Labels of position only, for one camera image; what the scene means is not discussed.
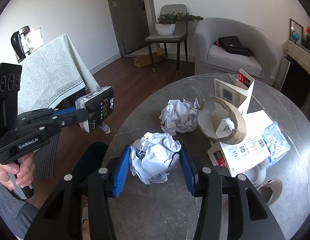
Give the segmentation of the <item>left forearm grey sleeve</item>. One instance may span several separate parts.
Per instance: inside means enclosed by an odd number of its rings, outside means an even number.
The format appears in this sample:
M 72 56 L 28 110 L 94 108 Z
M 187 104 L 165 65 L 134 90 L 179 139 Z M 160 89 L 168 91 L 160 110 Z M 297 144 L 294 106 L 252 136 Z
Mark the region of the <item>left forearm grey sleeve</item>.
M 38 212 L 37 207 L 14 196 L 0 183 L 0 216 L 18 239 L 24 239 Z

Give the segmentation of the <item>person's left hand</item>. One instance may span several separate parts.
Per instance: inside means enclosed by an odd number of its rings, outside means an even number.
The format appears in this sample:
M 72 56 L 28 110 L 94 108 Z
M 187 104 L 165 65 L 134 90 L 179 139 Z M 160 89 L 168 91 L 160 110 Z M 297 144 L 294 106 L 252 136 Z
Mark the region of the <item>person's left hand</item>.
M 31 152 L 22 157 L 20 165 L 10 163 L 7 165 L 0 164 L 0 183 L 10 192 L 15 189 L 9 174 L 17 176 L 16 184 L 22 188 L 32 184 L 35 175 L 34 153 Z

